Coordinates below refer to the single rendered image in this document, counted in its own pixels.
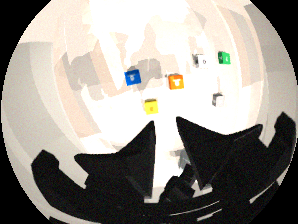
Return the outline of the yellow block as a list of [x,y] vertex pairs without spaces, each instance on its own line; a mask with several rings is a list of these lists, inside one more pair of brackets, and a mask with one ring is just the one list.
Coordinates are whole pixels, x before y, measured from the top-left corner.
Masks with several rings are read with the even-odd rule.
[[157,100],[145,101],[144,107],[146,116],[158,115]]

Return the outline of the green block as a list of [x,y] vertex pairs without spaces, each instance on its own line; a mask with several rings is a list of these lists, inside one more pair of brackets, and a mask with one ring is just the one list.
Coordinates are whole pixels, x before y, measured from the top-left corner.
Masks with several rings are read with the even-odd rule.
[[218,63],[230,64],[230,55],[226,52],[218,52]]

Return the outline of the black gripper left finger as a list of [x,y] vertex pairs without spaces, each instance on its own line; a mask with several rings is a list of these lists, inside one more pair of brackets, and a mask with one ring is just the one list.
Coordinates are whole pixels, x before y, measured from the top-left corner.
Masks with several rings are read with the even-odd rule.
[[80,153],[74,161],[86,173],[129,181],[144,198],[152,198],[156,167],[156,125],[149,120],[124,148],[113,153]]

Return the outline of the orange number block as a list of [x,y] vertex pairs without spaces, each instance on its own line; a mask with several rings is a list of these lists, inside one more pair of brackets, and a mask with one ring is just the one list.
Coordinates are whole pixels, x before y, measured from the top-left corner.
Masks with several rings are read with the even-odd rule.
[[170,89],[184,89],[184,75],[168,76]]

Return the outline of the blue block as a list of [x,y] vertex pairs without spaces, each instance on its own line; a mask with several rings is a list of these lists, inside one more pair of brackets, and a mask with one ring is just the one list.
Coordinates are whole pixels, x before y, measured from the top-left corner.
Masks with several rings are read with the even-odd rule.
[[126,87],[128,87],[128,85],[141,83],[140,69],[132,69],[132,71],[126,71],[124,73],[125,73]]

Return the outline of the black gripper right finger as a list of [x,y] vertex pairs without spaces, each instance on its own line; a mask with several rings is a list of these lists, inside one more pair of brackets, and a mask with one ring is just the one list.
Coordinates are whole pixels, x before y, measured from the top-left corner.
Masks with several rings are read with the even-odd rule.
[[223,133],[206,129],[200,124],[176,116],[176,127],[181,143],[184,144],[186,155],[189,156],[198,188],[202,190],[212,188],[212,181],[216,179],[222,168],[225,167],[230,156],[246,145],[259,139],[262,133],[262,123],[251,125],[239,132],[223,135]]

